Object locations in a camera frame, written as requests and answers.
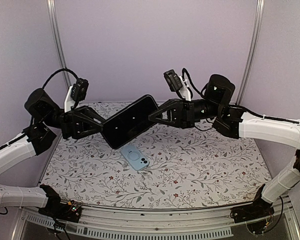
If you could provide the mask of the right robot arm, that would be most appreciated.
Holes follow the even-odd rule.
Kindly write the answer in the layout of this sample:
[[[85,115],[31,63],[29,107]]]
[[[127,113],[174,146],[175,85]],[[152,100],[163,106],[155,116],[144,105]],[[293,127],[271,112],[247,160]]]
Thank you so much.
[[[280,195],[300,182],[300,119],[261,115],[246,107],[230,104],[235,85],[219,74],[210,76],[208,83],[199,91],[201,99],[197,100],[191,99],[186,86],[186,80],[191,79],[186,70],[181,76],[168,71],[164,78],[179,98],[166,101],[152,112],[148,116],[151,122],[187,129],[195,127],[200,120],[213,118],[212,127],[225,137],[265,140],[295,148],[291,162],[258,189],[248,208],[252,218],[259,218]]]

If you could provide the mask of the black phone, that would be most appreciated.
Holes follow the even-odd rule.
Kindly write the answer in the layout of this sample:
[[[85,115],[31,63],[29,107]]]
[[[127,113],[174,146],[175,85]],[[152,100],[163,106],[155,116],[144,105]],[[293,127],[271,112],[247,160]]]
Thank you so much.
[[[112,149],[119,149],[156,123],[149,115],[159,109],[155,99],[146,94],[108,118],[101,135]]]

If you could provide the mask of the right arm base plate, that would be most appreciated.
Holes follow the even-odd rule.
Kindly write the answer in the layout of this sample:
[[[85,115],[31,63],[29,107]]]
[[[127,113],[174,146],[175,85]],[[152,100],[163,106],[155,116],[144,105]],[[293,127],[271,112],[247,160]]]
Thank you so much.
[[[274,212],[273,205],[262,200],[261,202],[233,207],[230,211],[230,217],[235,223],[242,223],[273,215]]]

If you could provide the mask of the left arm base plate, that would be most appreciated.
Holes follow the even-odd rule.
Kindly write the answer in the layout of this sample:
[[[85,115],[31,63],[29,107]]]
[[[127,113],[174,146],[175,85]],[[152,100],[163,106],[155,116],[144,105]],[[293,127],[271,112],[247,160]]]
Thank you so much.
[[[78,223],[82,214],[82,205],[73,200],[67,203],[48,203],[45,207],[38,208],[38,213],[52,219]]]

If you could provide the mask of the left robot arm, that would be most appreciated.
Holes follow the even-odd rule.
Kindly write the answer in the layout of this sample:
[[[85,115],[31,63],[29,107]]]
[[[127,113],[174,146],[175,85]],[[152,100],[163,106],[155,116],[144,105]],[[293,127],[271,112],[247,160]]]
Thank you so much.
[[[79,140],[102,132],[106,120],[89,106],[77,106],[84,93],[82,90],[73,94],[70,88],[64,108],[60,108],[43,88],[34,90],[24,104],[32,117],[30,125],[0,146],[0,174],[49,150],[57,137],[50,127],[60,129],[64,139]],[[39,213],[50,217],[72,211],[72,206],[62,203],[60,195],[48,185],[16,187],[0,184],[0,208],[6,207],[37,207]]]

